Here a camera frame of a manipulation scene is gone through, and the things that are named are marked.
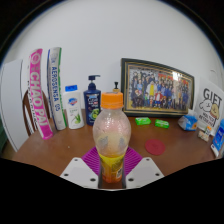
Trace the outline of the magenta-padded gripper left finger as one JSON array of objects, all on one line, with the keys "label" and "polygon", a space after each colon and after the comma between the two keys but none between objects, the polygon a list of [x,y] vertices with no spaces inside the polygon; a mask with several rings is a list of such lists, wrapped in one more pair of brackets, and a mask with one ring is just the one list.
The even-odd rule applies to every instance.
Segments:
[{"label": "magenta-padded gripper left finger", "polygon": [[81,158],[74,157],[60,177],[78,186],[97,189],[100,175],[100,158],[96,148],[90,149]]}]

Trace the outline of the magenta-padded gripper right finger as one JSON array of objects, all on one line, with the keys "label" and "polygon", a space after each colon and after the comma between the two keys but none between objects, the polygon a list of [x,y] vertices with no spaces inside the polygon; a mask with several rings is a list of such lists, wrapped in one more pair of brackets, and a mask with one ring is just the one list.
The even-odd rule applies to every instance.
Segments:
[{"label": "magenta-padded gripper right finger", "polygon": [[128,148],[124,156],[122,187],[140,188],[163,178],[164,175],[150,157],[142,157],[134,149]]}]

